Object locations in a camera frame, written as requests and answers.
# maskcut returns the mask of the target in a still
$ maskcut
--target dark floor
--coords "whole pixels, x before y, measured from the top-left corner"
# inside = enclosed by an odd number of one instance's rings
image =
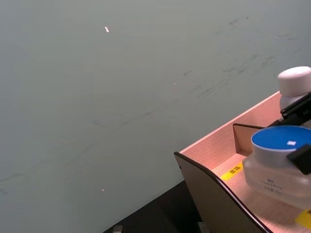
[[[122,233],[198,233],[201,218],[183,181],[116,225]],[[112,233],[113,227],[104,233]]]

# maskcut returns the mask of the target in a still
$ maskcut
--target bottle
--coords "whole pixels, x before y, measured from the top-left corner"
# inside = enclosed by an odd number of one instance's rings
[[[311,208],[311,173],[304,175],[287,155],[311,144],[311,129],[273,126],[251,137],[253,153],[243,160],[245,180],[252,189],[300,209]]]
[[[280,73],[277,77],[281,93],[280,109],[284,109],[311,92],[311,68],[293,67]],[[311,120],[303,124],[311,128]]]

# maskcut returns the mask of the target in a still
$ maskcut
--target blue lid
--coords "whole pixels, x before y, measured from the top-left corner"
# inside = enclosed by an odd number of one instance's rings
[[[273,126],[254,133],[252,143],[271,150],[295,150],[311,144],[311,130],[293,125]]]

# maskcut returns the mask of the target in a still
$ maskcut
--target scuff mark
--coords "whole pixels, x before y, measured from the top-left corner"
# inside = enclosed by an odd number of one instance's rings
[[[196,95],[195,97],[198,99],[198,98],[201,98],[202,96],[206,96],[206,95],[209,95],[211,94],[214,90],[216,90],[216,87],[218,86],[219,84],[217,85],[214,85],[208,89],[206,89],[205,91],[203,91],[202,93]]]
[[[241,20],[241,19],[243,19],[243,17],[236,18],[236,19],[232,20],[231,22],[229,22],[229,25],[230,25],[231,27],[236,27],[237,22],[238,22],[239,20]]]
[[[217,30],[214,34],[215,35],[218,35],[218,34],[220,34],[220,33],[222,33],[223,32],[223,30]]]
[[[287,37],[287,36],[289,36],[289,35],[291,35],[291,34],[288,33],[288,34],[283,34],[283,35],[276,35],[276,37],[277,37],[277,38],[282,38],[282,37]]]
[[[258,58],[258,57],[259,57],[259,54],[258,54],[258,51],[257,51],[256,54],[252,54],[252,57],[251,57],[250,61],[252,61],[252,60],[254,60],[254,59]]]
[[[296,36],[296,37],[287,37],[287,40],[296,40],[298,38],[299,38],[298,36]]]
[[[232,67],[232,68],[223,70],[223,73],[230,73],[230,72],[234,71],[235,69],[236,69],[235,67]]]
[[[241,67],[237,71],[238,71],[238,74],[242,74],[245,70],[246,70],[246,68]]]
[[[189,74],[189,73],[191,73],[191,72],[192,72],[191,70],[186,71],[186,72],[184,73],[184,76],[187,77],[187,74]]]
[[[199,84],[192,90],[192,92],[196,92],[196,91],[201,90],[201,89],[203,89],[202,84]]]
[[[256,32],[258,32],[258,34],[263,34],[263,32],[259,31],[258,29],[256,29]]]
[[[270,65],[273,62],[273,60],[274,60],[274,56],[266,57],[264,61],[261,63],[261,68],[264,68],[265,66]]]
[[[24,175],[24,174],[22,174],[22,173],[13,174],[13,175],[11,175],[11,176],[9,176],[9,177],[6,177],[6,178],[1,179],[1,180],[0,180],[0,183],[1,183],[1,182],[4,182],[4,181],[9,181],[9,180],[14,179],[14,178],[16,178],[16,177],[21,177],[21,176],[23,176],[23,175]]]
[[[252,74],[252,77],[254,77],[259,72],[259,69],[255,69],[254,73]]]
[[[63,167],[68,166],[68,165],[70,165],[70,164],[72,164],[72,163],[77,162],[79,159],[81,159],[81,158],[83,157],[83,155],[84,155],[88,150],[90,150],[93,146],[95,146],[95,145],[97,145],[97,144],[98,144],[98,142],[94,142],[94,143],[88,145],[88,146],[87,146],[86,148],[84,148],[74,159],[72,159],[72,160],[68,161],[67,163],[65,163]]]
[[[219,89],[223,88],[224,86],[227,86],[229,83],[229,80],[225,80],[220,86]]]
[[[146,112],[146,113],[144,113],[144,114],[135,116],[135,117],[129,119],[128,121],[124,122],[124,125],[127,125],[128,123],[130,123],[130,122],[132,122],[132,121],[134,121],[134,120],[137,120],[137,119],[139,119],[139,118],[146,117],[146,116],[148,116],[148,115],[150,115],[150,114],[152,114],[152,113],[154,113],[154,112],[156,112],[156,111],[158,111],[158,110],[159,110],[159,108],[155,108],[155,109],[153,109],[153,110],[151,110],[151,111],[148,111],[148,112]]]
[[[100,126],[100,127],[108,128],[108,126],[99,123],[98,120],[93,120],[93,124],[94,124],[94,125],[98,125],[98,126]]]
[[[294,50],[292,53],[297,53],[297,52],[300,52],[302,51],[302,49],[300,47],[298,47],[296,50]]]
[[[7,195],[8,192],[6,192],[4,189],[0,189],[0,196]]]

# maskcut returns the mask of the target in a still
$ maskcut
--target gray-green wall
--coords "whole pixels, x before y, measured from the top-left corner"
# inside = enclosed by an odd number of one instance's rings
[[[0,232],[101,233],[182,181],[175,150],[311,65],[310,9],[0,1]]]

